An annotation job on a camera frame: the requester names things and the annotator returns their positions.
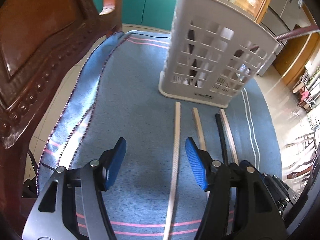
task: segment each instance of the blue gripper pad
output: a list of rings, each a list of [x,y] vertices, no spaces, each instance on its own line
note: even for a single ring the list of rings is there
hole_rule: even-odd
[[[197,153],[198,147],[192,137],[186,139],[186,153],[197,184],[205,190],[208,187],[205,167]]]
[[[127,150],[127,142],[125,141],[124,138],[121,137],[119,138],[115,147],[113,148],[113,151],[114,151],[113,158],[106,171],[106,181],[105,181],[106,190],[109,190],[109,188],[115,183],[116,177],[120,170],[126,150]]]

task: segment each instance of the silver bolt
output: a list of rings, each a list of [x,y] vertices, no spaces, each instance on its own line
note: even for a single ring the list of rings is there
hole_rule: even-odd
[[[213,167],[220,167],[221,166],[221,162],[218,160],[214,160],[211,164]]]
[[[65,169],[65,167],[59,166],[59,167],[56,169],[56,171],[57,171],[57,173],[62,173],[62,172],[64,172],[64,169]]]
[[[98,160],[92,160],[90,161],[90,166],[91,167],[97,167],[99,165],[99,161]]]
[[[251,166],[248,166],[248,167],[247,167],[247,172],[249,172],[249,173],[254,173],[254,168],[251,167]]]

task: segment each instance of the plastic basket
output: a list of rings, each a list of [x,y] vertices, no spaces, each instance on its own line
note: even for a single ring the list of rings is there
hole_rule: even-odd
[[[162,95],[226,108],[279,43],[219,0],[177,0]]]

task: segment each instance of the tiled floor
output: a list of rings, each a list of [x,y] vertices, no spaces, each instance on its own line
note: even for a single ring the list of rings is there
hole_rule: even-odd
[[[139,29],[141,31],[153,31],[152,29],[137,28],[135,26],[124,26],[123,28],[124,32],[128,32],[133,29]],[[86,56],[79,61],[63,79],[52,103],[39,123],[35,133],[33,134],[29,145],[36,161],[39,161],[45,142],[47,141],[49,134],[51,133],[65,106],[66,101],[69,98],[84,62],[94,48],[97,47],[103,40],[104,37],[98,39]],[[260,86],[270,110],[280,146],[282,166],[288,167],[301,158],[302,150],[299,146],[286,148],[285,145],[291,143],[295,138],[311,132],[307,115],[301,108],[297,106],[296,99],[280,80],[280,75],[273,66],[266,71],[263,77],[257,76],[256,81]],[[295,166],[293,166],[291,169],[284,169],[283,179],[295,189],[299,186],[298,184],[295,184],[295,180],[286,180],[287,174],[294,171],[294,169]],[[28,158],[25,179],[33,178],[34,176],[35,174]]]

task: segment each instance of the background chair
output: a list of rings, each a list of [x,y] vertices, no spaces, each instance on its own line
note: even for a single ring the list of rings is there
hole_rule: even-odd
[[[60,82],[103,35],[121,30],[121,0],[0,0],[0,213],[21,235],[28,145]]]

